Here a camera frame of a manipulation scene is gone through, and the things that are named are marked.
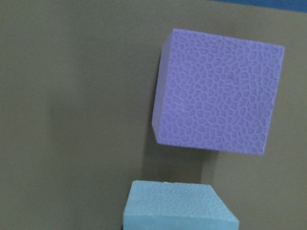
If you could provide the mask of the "purple foam block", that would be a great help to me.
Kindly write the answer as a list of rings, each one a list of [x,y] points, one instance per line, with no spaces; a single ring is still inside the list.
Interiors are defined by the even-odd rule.
[[[284,52],[280,45],[173,29],[155,91],[157,143],[262,155]]]

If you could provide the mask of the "light blue foam block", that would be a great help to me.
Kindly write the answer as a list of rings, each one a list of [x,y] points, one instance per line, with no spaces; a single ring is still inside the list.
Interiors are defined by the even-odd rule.
[[[135,180],[125,230],[237,230],[239,220],[210,185]]]

